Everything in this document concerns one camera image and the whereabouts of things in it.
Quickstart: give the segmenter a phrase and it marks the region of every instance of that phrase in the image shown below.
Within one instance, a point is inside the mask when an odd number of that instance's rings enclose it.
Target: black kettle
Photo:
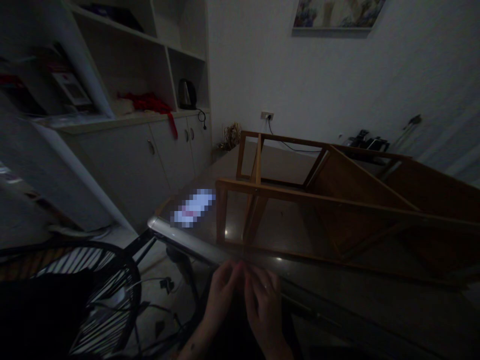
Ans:
[[[197,92],[194,83],[185,78],[178,82],[178,107],[184,110],[197,108]]]

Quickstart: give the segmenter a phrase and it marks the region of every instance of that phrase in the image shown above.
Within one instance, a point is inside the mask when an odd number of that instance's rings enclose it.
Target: cabinet door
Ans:
[[[187,118],[176,118],[175,125],[178,131],[176,140],[167,120],[150,124],[172,194],[177,194],[179,189],[182,189],[195,177]]]
[[[99,185],[138,232],[170,196],[148,124],[76,136]]]
[[[188,117],[188,130],[191,138],[191,154],[193,156],[193,166],[195,175],[199,176],[212,163],[212,137],[209,122],[209,114],[206,115],[204,124],[195,116]]]

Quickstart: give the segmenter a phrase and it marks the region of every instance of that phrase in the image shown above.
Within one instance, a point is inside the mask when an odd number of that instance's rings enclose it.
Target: cabinet handle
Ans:
[[[152,142],[150,140],[147,140],[148,141],[148,145],[150,147],[150,153],[152,155],[155,155],[155,146],[152,144]]]

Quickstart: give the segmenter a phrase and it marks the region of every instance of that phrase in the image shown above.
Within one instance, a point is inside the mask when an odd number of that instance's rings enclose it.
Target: hand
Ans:
[[[265,358],[293,359],[292,350],[282,334],[279,277],[268,270],[249,266],[245,271],[245,305],[248,323]]]
[[[235,264],[233,260],[225,261],[211,278],[208,302],[202,323],[206,329],[216,334],[229,312],[235,287],[244,274],[244,263]]]

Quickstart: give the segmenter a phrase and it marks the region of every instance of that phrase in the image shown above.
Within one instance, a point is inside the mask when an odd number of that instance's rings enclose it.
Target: picture frame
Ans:
[[[299,0],[293,30],[369,32],[386,0]]]

